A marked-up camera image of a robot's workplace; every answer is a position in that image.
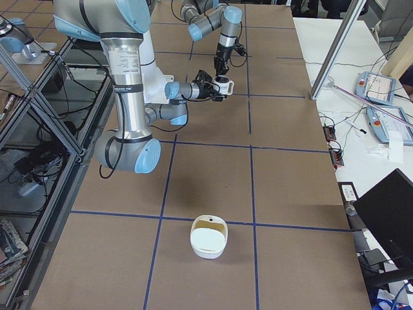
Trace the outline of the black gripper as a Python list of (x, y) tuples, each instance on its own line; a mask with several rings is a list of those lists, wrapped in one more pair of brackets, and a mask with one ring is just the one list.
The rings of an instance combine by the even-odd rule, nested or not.
[(225, 95), (216, 94), (212, 84), (207, 81), (199, 81), (196, 83), (199, 89), (197, 99), (211, 99), (212, 101), (222, 102), (226, 99)]
[(217, 44), (216, 56), (214, 57), (215, 76), (225, 76), (229, 71), (228, 60), (233, 51), (233, 46), (224, 46), (221, 43)]

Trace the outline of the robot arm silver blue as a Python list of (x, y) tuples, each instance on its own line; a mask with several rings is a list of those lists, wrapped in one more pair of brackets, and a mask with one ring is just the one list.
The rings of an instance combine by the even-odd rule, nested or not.
[(146, 1), (56, 1), (58, 31), (98, 42), (108, 61), (116, 95), (119, 126), (96, 142), (101, 166), (137, 174), (152, 172), (160, 159), (161, 144), (151, 126), (159, 119), (183, 128), (189, 119), (189, 101), (222, 101), (229, 94), (228, 62), (238, 42), (240, 9), (218, 1), (185, 1), (181, 20), (194, 41), (220, 32), (214, 57), (214, 76), (200, 70), (189, 83), (165, 75), (156, 64)]
[(239, 33), (243, 11), (219, 1), (184, 1), (180, 15), (188, 24), (193, 41), (199, 41), (215, 30), (220, 31), (214, 68), (217, 76), (225, 75), (233, 50), (241, 48)]

